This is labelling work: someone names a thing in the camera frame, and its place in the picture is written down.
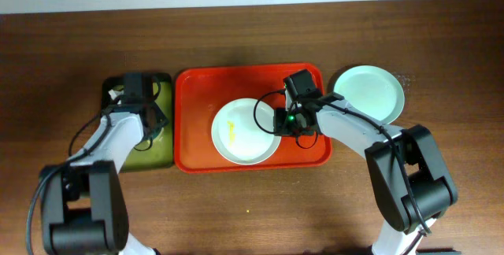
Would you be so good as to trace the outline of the pale green plate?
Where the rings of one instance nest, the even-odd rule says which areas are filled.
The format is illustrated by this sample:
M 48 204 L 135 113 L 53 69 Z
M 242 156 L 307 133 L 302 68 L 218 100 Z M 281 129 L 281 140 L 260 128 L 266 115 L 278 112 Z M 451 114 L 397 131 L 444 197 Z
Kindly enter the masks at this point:
M 401 83 L 385 69 L 359 65 L 344 71 L 333 91 L 341 94 L 355 109 L 391 124 L 401 115 L 406 97 Z

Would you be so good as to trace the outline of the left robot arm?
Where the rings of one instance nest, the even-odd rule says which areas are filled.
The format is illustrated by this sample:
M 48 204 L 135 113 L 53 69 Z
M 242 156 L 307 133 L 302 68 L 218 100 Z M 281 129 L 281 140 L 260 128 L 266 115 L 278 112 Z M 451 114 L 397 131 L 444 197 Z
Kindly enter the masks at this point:
M 97 116 L 100 125 L 85 145 L 61 164 L 39 174 L 26 221 L 32 248 L 32 218 L 41 205 L 43 248 L 48 254 L 156 254 L 129 231 L 118 174 L 130 152 L 167 117 L 155 102 L 115 98 Z

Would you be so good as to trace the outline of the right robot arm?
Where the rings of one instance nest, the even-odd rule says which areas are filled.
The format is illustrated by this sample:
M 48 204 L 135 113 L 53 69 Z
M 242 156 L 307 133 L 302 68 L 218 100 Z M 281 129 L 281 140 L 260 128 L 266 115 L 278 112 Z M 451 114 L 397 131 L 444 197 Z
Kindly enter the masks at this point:
M 339 95 L 289 98 L 273 117 L 274 135 L 323 135 L 361 155 L 384 218 L 371 254 L 415 254 L 431 226 L 458 200 L 432 133 L 384 124 Z

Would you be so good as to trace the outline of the white plate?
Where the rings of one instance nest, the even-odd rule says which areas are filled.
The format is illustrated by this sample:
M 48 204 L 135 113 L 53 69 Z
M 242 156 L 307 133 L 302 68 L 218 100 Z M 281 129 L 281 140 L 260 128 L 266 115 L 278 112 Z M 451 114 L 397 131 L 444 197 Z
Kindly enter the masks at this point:
M 224 105 L 213 118 L 210 134 L 217 152 L 234 164 L 259 164 L 278 149 L 281 137 L 273 135 L 272 107 L 253 98 Z

